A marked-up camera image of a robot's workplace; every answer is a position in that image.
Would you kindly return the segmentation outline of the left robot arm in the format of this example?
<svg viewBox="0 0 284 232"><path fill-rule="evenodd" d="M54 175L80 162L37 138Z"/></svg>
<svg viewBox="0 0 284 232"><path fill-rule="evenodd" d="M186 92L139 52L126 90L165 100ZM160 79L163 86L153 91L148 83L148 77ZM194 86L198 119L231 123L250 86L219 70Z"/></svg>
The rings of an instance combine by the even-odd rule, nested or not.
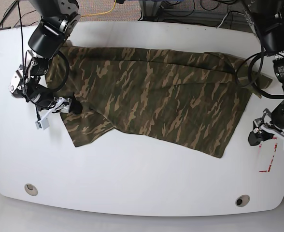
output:
<svg viewBox="0 0 284 232"><path fill-rule="evenodd" d="M284 143L284 93L272 95L263 91L257 84L258 77L252 77L252 67L264 57L274 57L273 69L284 92L284 0L243 0L244 16L254 35L259 39L261 51L249 57L248 83L242 88L253 87L260 95L281 100L273 110L265 109L263 115L253 121L253 130L248 136L251 146L280 138Z"/></svg>

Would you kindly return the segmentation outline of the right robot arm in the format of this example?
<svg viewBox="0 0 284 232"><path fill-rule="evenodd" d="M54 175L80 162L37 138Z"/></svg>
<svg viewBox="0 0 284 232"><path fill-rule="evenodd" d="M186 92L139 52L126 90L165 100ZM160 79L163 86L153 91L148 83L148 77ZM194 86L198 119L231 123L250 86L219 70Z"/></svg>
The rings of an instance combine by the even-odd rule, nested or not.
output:
<svg viewBox="0 0 284 232"><path fill-rule="evenodd" d="M75 0L32 0L30 4L41 20L28 41L30 49L22 53L22 64L11 79L9 91L14 98L23 98L36 106L37 112L82 112L82 105L73 94L58 97L69 77L70 66L60 51L80 19L79 4ZM41 76L47 74L50 63L59 56L65 64L62 82L56 88L40 85Z"/></svg>

